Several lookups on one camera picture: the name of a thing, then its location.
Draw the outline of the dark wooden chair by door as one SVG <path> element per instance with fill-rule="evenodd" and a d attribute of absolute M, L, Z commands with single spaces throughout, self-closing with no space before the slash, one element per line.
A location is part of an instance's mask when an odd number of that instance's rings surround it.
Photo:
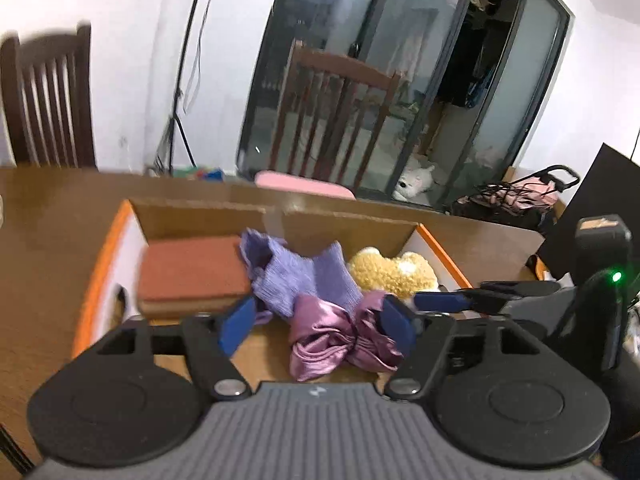
<path fill-rule="evenodd" d="M 361 188 L 401 73 L 292 42 L 267 169 Z"/>

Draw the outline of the red cardboard box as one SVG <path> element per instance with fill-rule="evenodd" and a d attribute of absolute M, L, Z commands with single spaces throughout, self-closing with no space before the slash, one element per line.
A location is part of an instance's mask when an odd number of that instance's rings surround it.
<path fill-rule="evenodd" d="M 304 329 L 290 338 L 290 370 L 312 379 L 349 362 L 390 372 L 397 338 L 373 324 L 383 294 L 410 300 L 440 286 L 471 282 L 421 223 L 232 203 L 120 203 L 96 259 L 77 323 L 73 355 L 108 331 L 116 292 L 126 292 L 126 316 L 168 321 L 195 313 L 146 306 L 146 268 L 156 286 L 228 283 L 242 275 L 241 294 L 257 298 L 258 322 L 275 316 Z M 196 274 L 203 272 L 204 278 Z"/>

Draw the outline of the dark wooden chair left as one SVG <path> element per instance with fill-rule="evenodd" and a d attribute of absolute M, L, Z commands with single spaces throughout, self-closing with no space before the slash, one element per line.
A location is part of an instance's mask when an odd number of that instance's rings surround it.
<path fill-rule="evenodd" d="M 1 103 L 17 165 L 96 168 L 91 25 L 1 40 Z"/>

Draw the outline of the pink black stroller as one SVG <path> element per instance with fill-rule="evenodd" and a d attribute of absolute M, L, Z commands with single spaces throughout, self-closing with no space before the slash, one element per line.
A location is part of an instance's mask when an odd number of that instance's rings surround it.
<path fill-rule="evenodd" d="M 552 165 L 513 182 L 488 182 L 454 200 L 448 214 L 514 226 L 546 235 L 559 219 L 560 195 L 580 183 L 580 175 Z"/>

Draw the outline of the purple knitted cloth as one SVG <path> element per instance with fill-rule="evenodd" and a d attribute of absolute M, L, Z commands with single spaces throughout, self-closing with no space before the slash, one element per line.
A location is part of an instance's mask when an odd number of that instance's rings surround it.
<path fill-rule="evenodd" d="M 289 250 L 283 238 L 247 229 L 241 235 L 240 255 L 254 296 L 281 318 L 292 318 L 302 295 L 332 302 L 347 312 L 363 297 L 337 240 L 320 254 L 303 257 Z"/>

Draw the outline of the pink satin pouch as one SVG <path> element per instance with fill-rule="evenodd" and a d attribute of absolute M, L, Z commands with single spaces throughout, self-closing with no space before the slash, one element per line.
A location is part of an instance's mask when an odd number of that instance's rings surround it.
<path fill-rule="evenodd" d="M 385 294 L 367 292 L 352 310 L 315 296 L 296 299 L 290 322 L 290 374 L 308 382 L 347 362 L 369 373 L 397 370 L 404 358 L 378 320 Z"/>

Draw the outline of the sliding glass door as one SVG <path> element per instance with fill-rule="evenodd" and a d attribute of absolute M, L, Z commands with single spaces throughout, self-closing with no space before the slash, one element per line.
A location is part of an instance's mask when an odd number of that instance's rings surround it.
<path fill-rule="evenodd" d="M 560 0 L 276 0 L 239 172 L 448 208 L 514 162 L 569 24 Z"/>

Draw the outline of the pink chair cushion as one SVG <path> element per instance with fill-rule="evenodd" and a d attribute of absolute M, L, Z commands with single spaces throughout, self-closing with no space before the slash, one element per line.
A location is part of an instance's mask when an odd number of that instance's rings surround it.
<path fill-rule="evenodd" d="M 351 190 L 339 184 L 281 174 L 277 171 L 258 171 L 254 183 L 258 188 L 356 200 Z"/>

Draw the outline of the brown layered sponge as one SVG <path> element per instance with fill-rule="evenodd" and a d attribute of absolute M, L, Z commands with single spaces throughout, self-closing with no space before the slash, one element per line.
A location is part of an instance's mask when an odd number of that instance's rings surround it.
<path fill-rule="evenodd" d="M 137 300 L 148 318 L 218 313 L 250 293 L 237 235 L 154 240 L 142 257 Z"/>

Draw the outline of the studio light on stand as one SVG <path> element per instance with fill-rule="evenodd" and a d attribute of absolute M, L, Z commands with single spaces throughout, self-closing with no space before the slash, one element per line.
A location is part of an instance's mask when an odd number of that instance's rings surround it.
<path fill-rule="evenodd" d="M 145 171 L 172 176 L 194 168 L 186 115 L 200 92 L 204 28 L 213 0 L 162 0 L 146 108 Z"/>

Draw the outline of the yellow plush toy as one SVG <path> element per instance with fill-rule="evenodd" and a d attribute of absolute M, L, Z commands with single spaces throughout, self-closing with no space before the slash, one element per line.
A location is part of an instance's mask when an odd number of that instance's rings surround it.
<path fill-rule="evenodd" d="M 387 258 L 366 247 L 349 260 L 347 270 L 365 297 L 392 295 L 407 302 L 418 292 L 439 292 L 434 269 L 416 252 Z"/>

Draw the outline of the white plush dog on floor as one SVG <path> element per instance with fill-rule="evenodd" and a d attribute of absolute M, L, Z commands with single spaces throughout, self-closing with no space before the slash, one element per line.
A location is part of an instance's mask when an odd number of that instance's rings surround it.
<path fill-rule="evenodd" d="M 420 167 L 405 170 L 397 181 L 392 193 L 394 200 L 401 202 L 411 202 L 415 198 L 424 194 L 434 183 L 435 166 Z"/>

